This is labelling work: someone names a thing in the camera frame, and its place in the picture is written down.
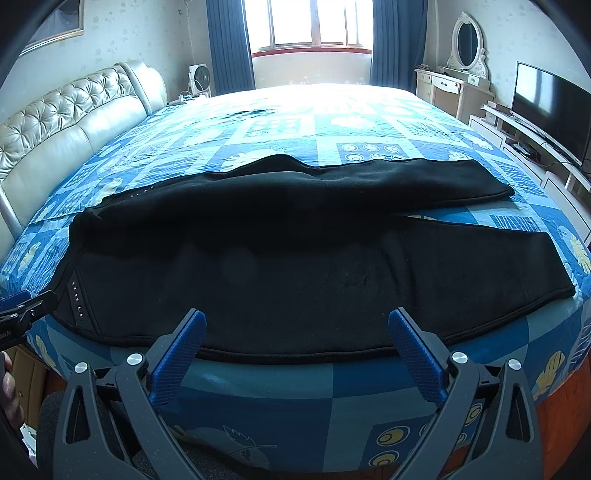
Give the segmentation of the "person left hand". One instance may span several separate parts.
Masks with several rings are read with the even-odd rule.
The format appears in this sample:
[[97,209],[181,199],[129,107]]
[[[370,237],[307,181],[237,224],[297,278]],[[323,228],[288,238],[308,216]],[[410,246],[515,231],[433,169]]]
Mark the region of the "person left hand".
[[1,381],[1,406],[10,425],[19,430],[24,424],[24,412],[16,390],[16,380],[12,375],[12,360],[5,351],[1,355],[5,369]]

